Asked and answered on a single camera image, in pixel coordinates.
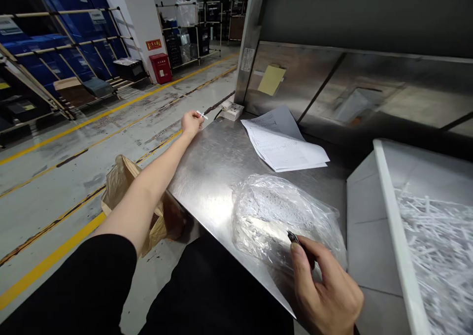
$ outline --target black pen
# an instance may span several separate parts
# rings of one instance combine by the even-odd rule
[[[296,242],[302,247],[302,249],[304,249],[305,255],[307,256],[307,259],[309,260],[310,268],[314,269],[316,257],[312,253],[310,253],[304,245],[301,244],[301,242],[297,238],[297,235],[295,235],[293,232],[287,231],[287,237],[289,238],[291,243]]]

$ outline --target black pants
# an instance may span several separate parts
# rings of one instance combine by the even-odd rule
[[[215,240],[189,244],[140,334],[294,333],[291,315]]]

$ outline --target red box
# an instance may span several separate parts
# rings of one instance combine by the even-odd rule
[[[166,84],[172,80],[171,67],[167,54],[160,53],[149,56],[151,64],[153,65],[154,74],[158,83]]]

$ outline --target stainless steel table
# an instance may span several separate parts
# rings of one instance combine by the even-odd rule
[[[242,119],[254,115],[245,113]],[[240,121],[219,118],[200,132],[182,158],[169,186],[174,197],[201,223],[294,317],[297,302],[294,280],[263,261],[237,250],[232,232],[232,186],[248,175],[271,174],[299,186],[340,211],[340,229],[346,239],[346,178],[349,156],[338,147],[315,138],[307,141],[324,147],[328,167],[274,172],[256,154]]]

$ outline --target white container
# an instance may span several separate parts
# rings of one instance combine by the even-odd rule
[[[471,205],[473,164],[394,142],[374,151],[347,180],[348,273],[365,294],[363,335],[431,333],[395,189]]]

